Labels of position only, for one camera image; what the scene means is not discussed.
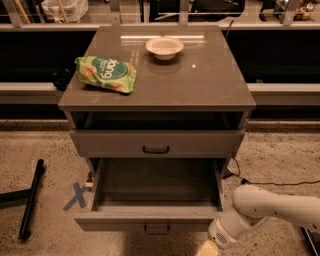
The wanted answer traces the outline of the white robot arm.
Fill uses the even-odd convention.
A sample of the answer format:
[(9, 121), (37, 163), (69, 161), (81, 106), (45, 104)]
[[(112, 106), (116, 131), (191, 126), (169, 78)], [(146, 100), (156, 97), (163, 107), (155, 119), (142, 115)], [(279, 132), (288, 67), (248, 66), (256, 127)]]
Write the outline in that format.
[(320, 198), (269, 192), (254, 185), (241, 185), (232, 194), (232, 205), (214, 219), (208, 239), (195, 256), (220, 256), (245, 233), (278, 218), (320, 233)]

